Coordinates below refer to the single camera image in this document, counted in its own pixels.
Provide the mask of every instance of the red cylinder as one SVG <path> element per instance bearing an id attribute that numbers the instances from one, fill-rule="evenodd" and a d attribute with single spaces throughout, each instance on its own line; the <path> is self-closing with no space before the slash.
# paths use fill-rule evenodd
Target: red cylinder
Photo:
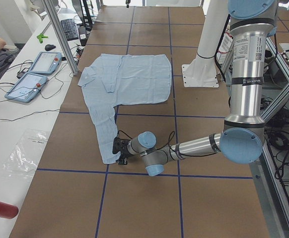
<path id="1" fill-rule="evenodd" d="M 18 207 L 0 202 L 0 217 L 12 219 L 15 217 L 19 212 Z"/>

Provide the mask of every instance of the green clip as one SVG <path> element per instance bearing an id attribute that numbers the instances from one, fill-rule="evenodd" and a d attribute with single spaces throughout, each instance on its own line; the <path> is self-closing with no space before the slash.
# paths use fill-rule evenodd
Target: green clip
<path id="1" fill-rule="evenodd" d="M 36 37 L 37 39 L 39 39 L 40 43 L 43 43 L 43 38 L 49 38 L 48 36 L 45 36 L 43 33 L 41 33 L 40 35 L 38 35 Z"/>

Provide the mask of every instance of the white tube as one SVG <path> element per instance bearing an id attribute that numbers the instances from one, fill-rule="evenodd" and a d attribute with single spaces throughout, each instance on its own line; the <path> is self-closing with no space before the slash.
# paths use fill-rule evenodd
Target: white tube
<path id="1" fill-rule="evenodd" d="M 211 0 L 205 19 L 198 54 L 215 55 L 228 16 L 228 0 Z M 191 64 L 182 65 L 184 87 L 218 87 L 214 58 L 196 55 Z"/>

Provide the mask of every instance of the plastic bag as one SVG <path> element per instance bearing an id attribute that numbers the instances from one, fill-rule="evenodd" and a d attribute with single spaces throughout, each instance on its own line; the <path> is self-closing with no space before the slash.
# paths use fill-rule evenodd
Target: plastic bag
<path id="1" fill-rule="evenodd" d="M 27 129 L 3 164 L 3 176 L 32 181 L 50 132 Z"/>

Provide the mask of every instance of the computer mouse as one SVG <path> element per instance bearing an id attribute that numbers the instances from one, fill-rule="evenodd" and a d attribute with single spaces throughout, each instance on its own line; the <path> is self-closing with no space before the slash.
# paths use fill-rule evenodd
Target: computer mouse
<path id="1" fill-rule="evenodd" d="M 54 49 L 54 48 L 56 48 L 55 45 L 47 44 L 44 49 L 45 49 L 46 51 L 51 51 L 51 50 Z"/>

